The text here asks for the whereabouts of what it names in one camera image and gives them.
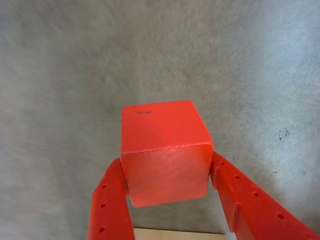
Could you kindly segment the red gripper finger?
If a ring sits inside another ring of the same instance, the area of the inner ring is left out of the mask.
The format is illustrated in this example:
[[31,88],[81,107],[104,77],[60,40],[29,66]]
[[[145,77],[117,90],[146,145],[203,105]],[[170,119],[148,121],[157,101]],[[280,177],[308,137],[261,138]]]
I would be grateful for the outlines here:
[[229,230],[238,240],[320,238],[217,152],[212,155],[210,177]]
[[107,168],[92,194],[88,240],[134,240],[126,197],[129,195],[121,160]]

